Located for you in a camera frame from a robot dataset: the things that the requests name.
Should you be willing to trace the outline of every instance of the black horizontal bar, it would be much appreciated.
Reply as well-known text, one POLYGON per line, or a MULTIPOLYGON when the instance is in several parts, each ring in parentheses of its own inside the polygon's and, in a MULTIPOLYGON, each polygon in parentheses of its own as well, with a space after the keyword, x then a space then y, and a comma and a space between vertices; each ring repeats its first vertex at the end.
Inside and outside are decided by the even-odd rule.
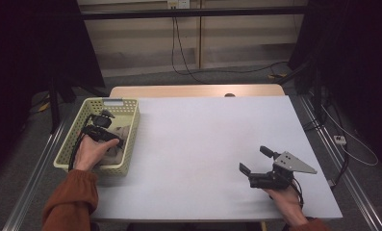
POLYGON ((278 15, 303 14, 309 10, 306 6, 270 7, 270 8, 235 8, 235 9, 177 9, 129 12, 81 12, 81 13, 41 13, 39 19, 57 20, 101 20, 126 18, 157 17, 199 17, 199 16, 236 16, 236 15, 278 15))

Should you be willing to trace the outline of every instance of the power strip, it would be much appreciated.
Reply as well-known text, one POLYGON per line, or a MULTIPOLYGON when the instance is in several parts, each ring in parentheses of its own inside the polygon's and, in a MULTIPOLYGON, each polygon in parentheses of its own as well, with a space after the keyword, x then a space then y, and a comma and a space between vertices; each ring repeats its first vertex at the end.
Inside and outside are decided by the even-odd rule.
POLYGON ((344 136, 334 136, 334 142, 338 145, 346 145, 346 139, 344 136))

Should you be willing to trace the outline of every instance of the white cable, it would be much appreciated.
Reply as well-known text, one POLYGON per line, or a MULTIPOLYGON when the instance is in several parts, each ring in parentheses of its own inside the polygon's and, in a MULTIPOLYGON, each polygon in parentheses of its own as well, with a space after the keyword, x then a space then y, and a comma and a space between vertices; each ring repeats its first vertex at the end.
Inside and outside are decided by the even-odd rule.
POLYGON ((361 145, 363 145, 371 154, 373 154, 373 156, 374 156, 374 158, 376 159, 376 163, 374 163, 374 164, 369 164, 369 163, 366 163, 366 162, 363 162, 363 161, 361 161, 361 160, 359 160, 359 159, 357 159, 356 157, 354 157, 353 155, 351 155, 350 153, 348 153, 346 150, 344 150, 344 152, 346 153, 346 154, 348 154, 349 156, 351 156, 353 159, 355 159, 355 160, 357 160, 357 161, 359 161, 359 162, 361 162, 361 163, 363 163, 363 164, 365 164, 365 165, 367 165, 367 166, 376 166, 377 165, 377 163, 379 163, 379 159, 377 159, 377 156, 376 156, 376 154, 370 149, 370 148, 368 148, 364 143, 362 143, 361 141, 359 141, 358 139, 356 139, 354 136, 352 136, 350 133, 348 133, 348 132, 346 132, 346 130, 343 128, 343 127, 341 127, 340 126, 340 124, 338 124, 337 123, 337 121, 335 121, 335 119, 326 111, 326 109, 323 107, 323 105, 321 105, 321 107, 322 107, 322 109, 326 112, 326 114, 328 115, 328 117, 329 118, 331 118, 332 119, 332 121, 341 129, 341 130, 343 130, 345 133, 347 133, 351 138, 353 138, 354 140, 356 140, 358 143, 360 143, 361 145))

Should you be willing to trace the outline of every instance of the hand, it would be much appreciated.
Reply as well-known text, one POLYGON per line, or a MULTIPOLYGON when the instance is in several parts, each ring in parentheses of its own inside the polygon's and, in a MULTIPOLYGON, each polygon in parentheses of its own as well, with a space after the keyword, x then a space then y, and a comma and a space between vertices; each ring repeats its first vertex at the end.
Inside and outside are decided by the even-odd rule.
POLYGON ((94 141, 91 137, 83 136, 79 149, 76 153, 74 168, 84 171, 90 171, 101 158, 106 154, 107 150, 118 144, 118 139, 106 142, 94 141))
POLYGON ((298 194, 293 187, 289 186, 285 190, 263 189, 263 191, 271 196, 278 210, 283 215, 284 221, 290 227, 296 227, 308 223, 308 219, 306 219, 302 213, 298 194))

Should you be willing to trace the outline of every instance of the person's left hand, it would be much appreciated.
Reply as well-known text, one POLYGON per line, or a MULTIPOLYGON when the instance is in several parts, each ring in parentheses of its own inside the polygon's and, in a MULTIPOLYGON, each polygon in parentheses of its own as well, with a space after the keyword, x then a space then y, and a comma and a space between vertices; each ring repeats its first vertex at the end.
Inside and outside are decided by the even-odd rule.
POLYGON ((118 142, 118 139, 113 139, 106 142, 97 142, 90 136, 85 135, 76 153, 74 169, 84 171, 92 170, 95 164, 103 158, 107 150, 116 146, 118 142))

